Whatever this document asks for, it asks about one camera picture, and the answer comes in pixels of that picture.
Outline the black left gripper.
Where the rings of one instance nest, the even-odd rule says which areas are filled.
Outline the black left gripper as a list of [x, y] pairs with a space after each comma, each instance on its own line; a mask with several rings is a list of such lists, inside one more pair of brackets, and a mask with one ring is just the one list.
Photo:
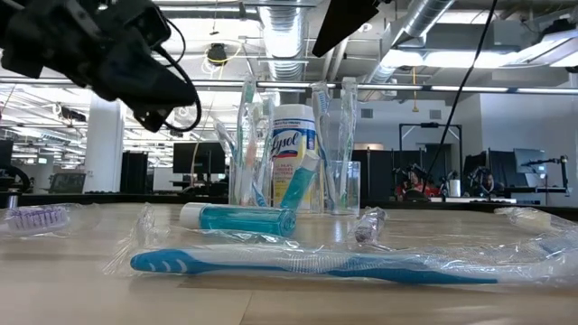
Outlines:
[[90, 86], [104, 99], [120, 99], [146, 130], [157, 132], [165, 122], [165, 107], [186, 107], [197, 97], [194, 86], [152, 57], [150, 48], [129, 23], [141, 8], [107, 8], [90, 12], [66, 8], [77, 33], [71, 46], [79, 62], [70, 77]]

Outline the teal mouthwash bottle white cap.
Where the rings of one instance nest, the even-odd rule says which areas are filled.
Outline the teal mouthwash bottle white cap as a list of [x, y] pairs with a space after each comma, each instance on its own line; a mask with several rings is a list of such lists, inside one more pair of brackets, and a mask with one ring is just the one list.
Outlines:
[[290, 209], [190, 202], [181, 209], [180, 224], [191, 229], [240, 230], [289, 237], [295, 230], [296, 214]]
[[305, 194], [317, 174], [320, 159], [320, 156], [314, 152], [307, 152], [305, 154], [300, 165], [294, 171], [294, 175], [281, 200], [280, 207], [282, 209], [290, 209], [293, 211], [299, 209]]

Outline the purple toothbrush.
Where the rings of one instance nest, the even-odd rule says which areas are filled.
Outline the purple toothbrush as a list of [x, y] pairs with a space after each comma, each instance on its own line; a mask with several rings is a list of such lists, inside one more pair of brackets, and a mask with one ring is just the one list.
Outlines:
[[388, 214], [379, 207], [366, 209], [353, 228], [353, 237], [359, 244], [376, 244], [388, 220]]
[[12, 208], [0, 213], [0, 238], [67, 237], [95, 228], [101, 219], [102, 211], [97, 204], [63, 203]]

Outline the black computer monitor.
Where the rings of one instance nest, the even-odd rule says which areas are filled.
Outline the black computer monitor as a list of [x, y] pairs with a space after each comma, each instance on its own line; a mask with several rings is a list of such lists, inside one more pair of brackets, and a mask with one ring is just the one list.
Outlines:
[[225, 172], [225, 152], [219, 142], [175, 143], [174, 173], [219, 174]]
[[14, 142], [12, 140], [0, 140], [0, 170], [11, 165]]

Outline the long linear ceiling light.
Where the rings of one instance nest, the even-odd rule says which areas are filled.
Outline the long linear ceiling light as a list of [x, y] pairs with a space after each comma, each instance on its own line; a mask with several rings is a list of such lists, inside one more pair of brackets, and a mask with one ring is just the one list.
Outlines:
[[[47, 86], [74, 86], [74, 83], [64, 78], [40, 78], [29, 79], [25, 77], [0, 77], [0, 84], [22, 85], [47, 85]], [[258, 81], [257, 88], [277, 89], [305, 89], [311, 88], [311, 82], [290, 81]], [[376, 91], [412, 91], [412, 92], [457, 92], [459, 86], [450, 85], [411, 85], [411, 84], [358, 84], [358, 90]], [[553, 96], [578, 96], [578, 88], [523, 88], [523, 87], [489, 87], [489, 86], [464, 86], [464, 93], [488, 93], [488, 94], [516, 94], [516, 95], [553, 95]]]

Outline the white square pillar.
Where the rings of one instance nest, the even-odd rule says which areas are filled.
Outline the white square pillar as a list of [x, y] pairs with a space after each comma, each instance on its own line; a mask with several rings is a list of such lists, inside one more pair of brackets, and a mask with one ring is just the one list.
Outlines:
[[84, 192], [120, 189], [126, 108], [93, 94], [89, 105]]

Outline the black tall cabinet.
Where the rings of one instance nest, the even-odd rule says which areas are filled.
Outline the black tall cabinet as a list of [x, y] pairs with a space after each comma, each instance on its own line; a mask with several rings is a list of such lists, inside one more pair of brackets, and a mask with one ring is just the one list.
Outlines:
[[145, 194], [148, 168], [147, 153], [124, 152], [120, 191], [126, 194]]

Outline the bright ceiling light panel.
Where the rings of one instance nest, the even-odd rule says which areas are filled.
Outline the bright ceiling light panel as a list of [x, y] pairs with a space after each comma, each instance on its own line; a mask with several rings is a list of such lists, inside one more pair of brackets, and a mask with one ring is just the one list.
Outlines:
[[381, 67], [435, 67], [467, 69], [470, 66], [476, 69], [497, 69], [508, 65], [520, 64], [517, 54], [482, 51], [477, 60], [474, 60], [474, 51], [400, 51], [390, 50], [380, 62]]

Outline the white yellow Lysol wipes canister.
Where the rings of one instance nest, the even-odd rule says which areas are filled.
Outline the white yellow Lysol wipes canister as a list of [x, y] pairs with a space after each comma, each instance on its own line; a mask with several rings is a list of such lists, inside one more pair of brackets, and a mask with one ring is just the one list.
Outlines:
[[302, 104], [274, 108], [271, 157], [273, 162], [273, 203], [281, 206], [283, 196], [305, 154], [317, 152], [313, 110]]

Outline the black mesh office chair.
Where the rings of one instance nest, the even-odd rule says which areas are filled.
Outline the black mesh office chair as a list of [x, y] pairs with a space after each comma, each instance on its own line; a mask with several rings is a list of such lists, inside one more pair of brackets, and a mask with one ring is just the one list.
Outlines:
[[55, 173], [51, 178], [50, 194], [79, 194], [83, 192], [85, 173]]

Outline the dark room divider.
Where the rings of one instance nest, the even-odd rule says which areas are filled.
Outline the dark room divider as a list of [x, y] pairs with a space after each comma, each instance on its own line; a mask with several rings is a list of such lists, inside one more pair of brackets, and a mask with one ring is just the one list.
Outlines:
[[427, 175], [436, 150], [436, 145], [404, 151], [355, 150], [352, 161], [360, 163], [361, 202], [397, 200], [407, 190], [420, 190], [423, 186], [427, 197], [448, 195], [450, 181], [461, 177], [460, 165], [452, 165], [451, 148], [446, 145]]

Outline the clear acrylic organizer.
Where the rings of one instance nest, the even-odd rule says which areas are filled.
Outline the clear acrylic organizer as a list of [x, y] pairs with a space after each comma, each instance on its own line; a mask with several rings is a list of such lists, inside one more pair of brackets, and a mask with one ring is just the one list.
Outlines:
[[[336, 185], [336, 191], [338, 196], [338, 203], [340, 200], [339, 190], [340, 190], [340, 170], [342, 161], [332, 161], [334, 164], [333, 167], [333, 176]], [[271, 169], [271, 185], [270, 185], [270, 205], [267, 207], [274, 207], [273, 203], [273, 195], [272, 195], [272, 188], [273, 188], [273, 179], [272, 179], [272, 170], [273, 170], [273, 162], [272, 162], [272, 169]], [[330, 213], [326, 207], [326, 192], [324, 189], [324, 173], [322, 171], [322, 160], [320, 160], [319, 167], [317, 169], [317, 174], [315, 175], [312, 184], [305, 194], [303, 201], [300, 205], [300, 210], [303, 212], [311, 212], [311, 213], [320, 213], [326, 212]], [[347, 191], [348, 191], [348, 204], [347, 208], [344, 210], [340, 210], [337, 207], [337, 213], [332, 215], [350, 215], [350, 216], [357, 216], [360, 210], [360, 163], [359, 162], [349, 162], [348, 168], [348, 178], [347, 178]]]

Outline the person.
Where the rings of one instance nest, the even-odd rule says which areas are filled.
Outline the person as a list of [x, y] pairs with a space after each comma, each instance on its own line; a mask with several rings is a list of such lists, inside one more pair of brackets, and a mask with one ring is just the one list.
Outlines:
[[495, 180], [489, 170], [485, 170], [480, 176], [479, 193], [484, 197], [499, 196], [503, 193], [503, 185]]
[[438, 190], [430, 186], [425, 170], [412, 164], [400, 170], [402, 180], [397, 186], [397, 197], [400, 200], [426, 200], [438, 194]]

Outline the grey computer monitor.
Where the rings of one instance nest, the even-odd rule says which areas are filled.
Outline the grey computer monitor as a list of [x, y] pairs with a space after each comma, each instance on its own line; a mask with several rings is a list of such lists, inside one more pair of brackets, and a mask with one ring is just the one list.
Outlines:
[[547, 175], [546, 153], [541, 149], [514, 150], [516, 169], [527, 178], [529, 187], [538, 187], [545, 184]]

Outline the black boom stand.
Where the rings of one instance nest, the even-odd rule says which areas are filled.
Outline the black boom stand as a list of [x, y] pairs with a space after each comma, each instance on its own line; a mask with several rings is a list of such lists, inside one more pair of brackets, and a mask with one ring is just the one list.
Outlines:
[[569, 197], [571, 194], [571, 189], [569, 188], [568, 171], [567, 171], [568, 157], [566, 155], [562, 155], [559, 158], [551, 158], [547, 160], [530, 160], [528, 162], [522, 163], [522, 166], [534, 167], [535, 165], [548, 164], [548, 163], [554, 163], [560, 166], [564, 195], [565, 197]]

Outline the shiny foil air duct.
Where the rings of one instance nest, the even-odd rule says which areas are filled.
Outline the shiny foil air duct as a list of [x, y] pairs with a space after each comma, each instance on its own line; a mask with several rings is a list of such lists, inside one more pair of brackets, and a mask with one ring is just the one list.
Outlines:
[[270, 78], [277, 81], [299, 81], [304, 64], [306, 10], [291, 6], [262, 6], [258, 13], [263, 24]]

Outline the ribbed metal air duct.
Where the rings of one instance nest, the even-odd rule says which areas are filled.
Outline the ribbed metal air duct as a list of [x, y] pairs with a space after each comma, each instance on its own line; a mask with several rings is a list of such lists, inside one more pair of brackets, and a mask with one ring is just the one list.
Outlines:
[[406, 15], [388, 23], [380, 40], [380, 59], [375, 68], [364, 78], [365, 83], [387, 83], [404, 63], [406, 53], [396, 50], [396, 46], [404, 42], [417, 41], [418, 47], [423, 47], [426, 34], [435, 26], [439, 19], [448, 11], [455, 0], [412, 0]]

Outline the black aluminium table frame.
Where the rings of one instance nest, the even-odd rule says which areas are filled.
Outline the black aluminium table frame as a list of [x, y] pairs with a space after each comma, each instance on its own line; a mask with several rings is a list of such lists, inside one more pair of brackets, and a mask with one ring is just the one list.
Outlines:
[[[187, 202], [202, 202], [214, 204], [227, 204], [226, 198], [214, 197], [191, 197], [179, 195], [141, 195], [121, 193], [92, 193], [92, 194], [23, 194], [18, 198], [18, 204], [22, 206], [79, 203], [79, 204], [116, 204], [116, 203], [154, 203], [154, 204], [184, 204]], [[428, 210], [468, 210], [478, 212], [491, 212], [494, 209], [515, 207], [515, 204], [501, 202], [475, 201], [475, 202], [397, 202], [384, 200], [363, 200], [362, 208], [380, 207], [382, 209], [428, 209]]]

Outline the black gantry frame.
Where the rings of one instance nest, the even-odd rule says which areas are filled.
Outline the black gantry frame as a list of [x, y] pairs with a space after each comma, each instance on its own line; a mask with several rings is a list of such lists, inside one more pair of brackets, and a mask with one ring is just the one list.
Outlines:
[[[423, 122], [423, 123], [401, 123], [398, 125], [398, 152], [399, 152], [399, 162], [402, 163], [404, 161], [404, 139], [416, 128], [429, 128], [429, 129], [437, 129], [442, 128], [444, 125], [441, 125], [437, 122]], [[449, 124], [448, 126], [448, 133], [453, 135], [455, 139], [458, 140], [459, 145], [459, 178], [463, 178], [463, 132], [462, 132], [462, 125], [456, 124]]]

